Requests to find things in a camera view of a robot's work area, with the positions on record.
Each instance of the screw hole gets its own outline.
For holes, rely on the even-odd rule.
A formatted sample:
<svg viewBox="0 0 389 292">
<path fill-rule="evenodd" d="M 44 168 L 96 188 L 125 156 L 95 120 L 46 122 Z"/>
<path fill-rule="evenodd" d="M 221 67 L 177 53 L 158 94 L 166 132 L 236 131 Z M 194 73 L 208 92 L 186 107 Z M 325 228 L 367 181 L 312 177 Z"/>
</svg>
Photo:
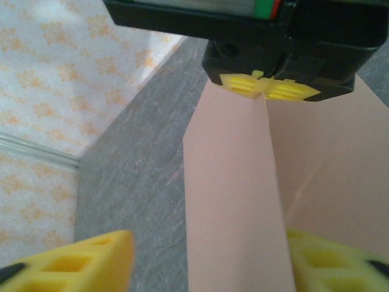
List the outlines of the screw hole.
<svg viewBox="0 0 389 292">
<path fill-rule="evenodd" d="M 239 55 L 239 48 L 234 44 L 223 44 L 220 48 L 223 55 L 234 58 Z"/>
</svg>

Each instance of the black plastic casing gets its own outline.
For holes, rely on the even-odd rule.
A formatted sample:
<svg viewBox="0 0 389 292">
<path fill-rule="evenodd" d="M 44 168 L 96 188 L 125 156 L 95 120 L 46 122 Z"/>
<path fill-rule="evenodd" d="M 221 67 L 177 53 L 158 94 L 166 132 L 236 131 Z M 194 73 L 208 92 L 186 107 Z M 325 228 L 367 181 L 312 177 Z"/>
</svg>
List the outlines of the black plastic casing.
<svg viewBox="0 0 389 292">
<path fill-rule="evenodd" d="M 202 65 L 213 83 L 221 85 L 220 74 L 259 70 L 321 92 L 307 101 L 352 92 L 355 73 L 388 35 L 388 7 L 350 2 L 283 0 L 271 21 L 104 2 L 117 25 L 209 39 Z"/>
</svg>

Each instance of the white wallpaper with orange pattern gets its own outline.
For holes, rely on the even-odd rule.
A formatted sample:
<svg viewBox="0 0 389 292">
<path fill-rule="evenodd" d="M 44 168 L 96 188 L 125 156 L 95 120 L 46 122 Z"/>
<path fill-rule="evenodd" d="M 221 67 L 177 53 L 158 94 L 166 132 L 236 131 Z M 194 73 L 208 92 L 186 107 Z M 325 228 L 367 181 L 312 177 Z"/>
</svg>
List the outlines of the white wallpaper with orange pattern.
<svg viewBox="0 0 389 292">
<path fill-rule="evenodd" d="M 182 39 L 102 0 L 0 0 L 0 131 L 80 156 Z"/>
<path fill-rule="evenodd" d="M 0 152 L 0 267 L 73 241 L 78 173 Z"/>
</svg>

